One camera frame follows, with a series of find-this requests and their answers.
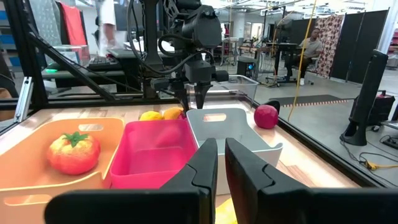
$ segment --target white shirt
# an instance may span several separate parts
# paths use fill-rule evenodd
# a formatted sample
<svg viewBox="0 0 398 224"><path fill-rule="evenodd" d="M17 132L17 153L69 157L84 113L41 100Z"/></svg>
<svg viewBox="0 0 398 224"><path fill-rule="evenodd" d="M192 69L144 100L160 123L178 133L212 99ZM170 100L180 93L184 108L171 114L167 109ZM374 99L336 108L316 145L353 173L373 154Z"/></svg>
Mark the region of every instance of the white shirt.
<svg viewBox="0 0 398 224"><path fill-rule="evenodd" d="M98 55L105 57L108 53L108 49L122 48L123 42L126 40L126 31L116 30L116 17L114 14L114 2L113 0L105 0L102 3L101 10L99 10L99 52ZM103 24L112 24L114 26L114 42L108 42Z"/></svg>

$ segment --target toy tomato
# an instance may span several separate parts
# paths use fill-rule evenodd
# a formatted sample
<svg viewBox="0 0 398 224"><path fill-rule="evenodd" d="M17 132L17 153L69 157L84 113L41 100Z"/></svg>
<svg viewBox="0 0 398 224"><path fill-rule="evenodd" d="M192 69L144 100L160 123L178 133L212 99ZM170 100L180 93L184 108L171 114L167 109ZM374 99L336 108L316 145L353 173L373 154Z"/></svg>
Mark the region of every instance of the toy tomato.
<svg viewBox="0 0 398 224"><path fill-rule="evenodd" d="M92 169L100 156L100 143L89 134L63 134L48 152L50 165L64 174L78 175Z"/></svg>

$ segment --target curtain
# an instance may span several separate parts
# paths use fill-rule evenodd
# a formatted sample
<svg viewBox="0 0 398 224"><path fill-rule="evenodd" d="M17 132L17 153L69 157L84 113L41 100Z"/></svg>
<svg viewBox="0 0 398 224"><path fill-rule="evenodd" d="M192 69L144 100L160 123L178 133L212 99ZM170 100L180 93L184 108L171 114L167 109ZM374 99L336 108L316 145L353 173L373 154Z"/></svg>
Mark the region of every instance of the curtain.
<svg viewBox="0 0 398 224"><path fill-rule="evenodd" d="M340 36L343 15L318 18L315 24L320 29L319 38L322 41L323 51L319 56L315 72L322 77L329 77L330 69L333 66L338 39Z"/></svg>

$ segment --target black partition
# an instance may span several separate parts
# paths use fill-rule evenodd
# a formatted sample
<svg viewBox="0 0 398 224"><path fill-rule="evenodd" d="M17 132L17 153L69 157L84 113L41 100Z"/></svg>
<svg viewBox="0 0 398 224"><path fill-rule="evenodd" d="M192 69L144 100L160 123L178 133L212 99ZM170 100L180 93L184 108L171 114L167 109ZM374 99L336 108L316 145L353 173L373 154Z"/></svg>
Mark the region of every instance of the black partition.
<svg viewBox="0 0 398 224"><path fill-rule="evenodd" d="M307 31L308 22L310 19L299 19L294 20L292 27L290 28L290 43L301 44ZM311 30L315 27L316 19L312 19L310 25L310 32L307 37L310 37Z"/></svg>
<svg viewBox="0 0 398 224"><path fill-rule="evenodd" d="M345 15L340 32L340 41L336 49L333 67L330 71L331 77L346 80L363 16L364 13Z"/></svg>
<svg viewBox="0 0 398 224"><path fill-rule="evenodd" d="M348 71L348 81L363 82L372 51L377 48L379 43L387 13L387 10L383 10L364 14L354 57L351 61L352 67Z"/></svg>
<svg viewBox="0 0 398 224"><path fill-rule="evenodd" d="M345 15L330 77L362 83L388 11Z"/></svg>

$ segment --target wooden table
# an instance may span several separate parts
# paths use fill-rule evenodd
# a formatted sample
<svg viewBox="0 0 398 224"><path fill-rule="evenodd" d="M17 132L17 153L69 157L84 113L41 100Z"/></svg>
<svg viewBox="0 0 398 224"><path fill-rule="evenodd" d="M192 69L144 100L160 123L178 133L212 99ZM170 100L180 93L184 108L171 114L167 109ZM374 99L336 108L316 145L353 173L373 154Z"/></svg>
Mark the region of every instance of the wooden table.
<svg viewBox="0 0 398 224"><path fill-rule="evenodd" d="M240 46L239 47L239 56L242 55L242 50L248 50L250 53L253 52L269 52L271 51L270 47L250 47L250 46Z"/></svg>
<svg viewBox="0 0 398 224"><path fill-rule="evenodd" d="M15 128L0 136L0 156L19 141L31 134L40 125L59 119L118 117L125 123L137 121L146 111L163 112L167 108L178 105L149 105L149 106L112 106L97 108L67 108L40 110ZM253 109L238 100L206 102L205 108L242 108L246 111L248 123L271 146L282 142L284 148L277 168L288 176L309 187L359 187L341 172L319 158L293 136L275 127L271 130L257 128L254 124ZM220 205L229 195L216 198L216 205Z"/></svg>

